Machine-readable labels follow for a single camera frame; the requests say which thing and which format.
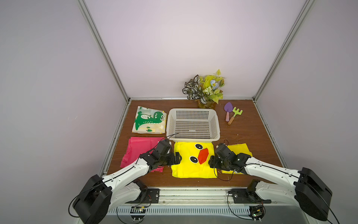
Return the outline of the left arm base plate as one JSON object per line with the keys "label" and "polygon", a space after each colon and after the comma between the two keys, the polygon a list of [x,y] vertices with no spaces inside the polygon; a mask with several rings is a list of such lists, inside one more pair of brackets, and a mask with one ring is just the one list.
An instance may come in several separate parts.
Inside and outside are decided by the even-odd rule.
{"label": "left arm base plate", "polygon": [[157,204],[159,202],[160,196],[160,189],[158,188],[149,188],[146,190],[141,191],[139,197],[134,200],[130,201],[129,203],[132,204],[144,204],[144,203],[154,203]]}

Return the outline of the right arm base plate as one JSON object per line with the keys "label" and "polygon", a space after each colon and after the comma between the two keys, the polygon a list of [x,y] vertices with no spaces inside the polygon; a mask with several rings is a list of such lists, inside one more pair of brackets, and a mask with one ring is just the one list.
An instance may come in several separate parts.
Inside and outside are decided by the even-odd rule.
{"label": "right arm base plate", "polygon": [[247,189],[231,189],[232,199],[235,204],[266,204],[272,203],[271,200],[261,199],[254,191]]}

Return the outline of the plain yellow raincoat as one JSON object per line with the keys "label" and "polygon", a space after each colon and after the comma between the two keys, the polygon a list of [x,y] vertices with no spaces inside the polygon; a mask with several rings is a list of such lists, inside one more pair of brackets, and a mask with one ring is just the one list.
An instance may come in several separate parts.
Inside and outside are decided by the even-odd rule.
{"label": "plain yellow raincoat", "polygon": [[[228,148],[233,151],[236,155],[238,155],[239,153],[244,153],[244,154],[247,154],[247,155],[250,155],[251,157],[253,156],[253,154],[250,152],[248,146],[246,143],[243,143],[243,144],[235,144],[235,145],[228,145]],[[239,174],[239,175],[242,175],[242,173],[238,173],[236,171],[225,171],[225,170],[222,170],[221,173],[223,174]]]}

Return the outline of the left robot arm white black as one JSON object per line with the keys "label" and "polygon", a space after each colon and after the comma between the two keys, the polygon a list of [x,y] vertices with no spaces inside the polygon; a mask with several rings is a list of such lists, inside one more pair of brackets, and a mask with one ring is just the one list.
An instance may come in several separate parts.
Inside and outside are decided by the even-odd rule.
{"label": "left robot arm white black", "polygon": [[144,200],[147,187],[139,178],[158,167],[180,164],[182,156],[171,149],[170,141],[163,139],[121,170],[103,177],[92,176],[69,208],[75,210],[75,217],[84,224],[99,224],[108,211],[127,202]]}

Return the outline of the pink raincoat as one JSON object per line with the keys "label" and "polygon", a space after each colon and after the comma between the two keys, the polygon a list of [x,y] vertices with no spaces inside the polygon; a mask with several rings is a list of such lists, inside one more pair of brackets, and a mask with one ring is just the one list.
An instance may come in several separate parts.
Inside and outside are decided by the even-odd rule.
{"label": "pink raincoat", "polygon": [[120,168],[135,162],[141,154],[155,148],[163,139],[163,137],[131,137],[128,141],[127,151],[123,156]]}

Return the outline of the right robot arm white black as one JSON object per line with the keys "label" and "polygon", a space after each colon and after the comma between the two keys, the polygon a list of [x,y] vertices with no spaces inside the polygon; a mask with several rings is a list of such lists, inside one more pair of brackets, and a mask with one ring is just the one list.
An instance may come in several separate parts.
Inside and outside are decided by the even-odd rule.
{"label": "right robot arm white black", "polygon": [[247,188],[248,198],[295,205],[316,220],[328,221],[332,191],[309,168],[275,166],[248,154],[236,154],[223,143],[215,149],[208,163],[211,168],[260,177],[260,181],[252,181],[252,188]]}

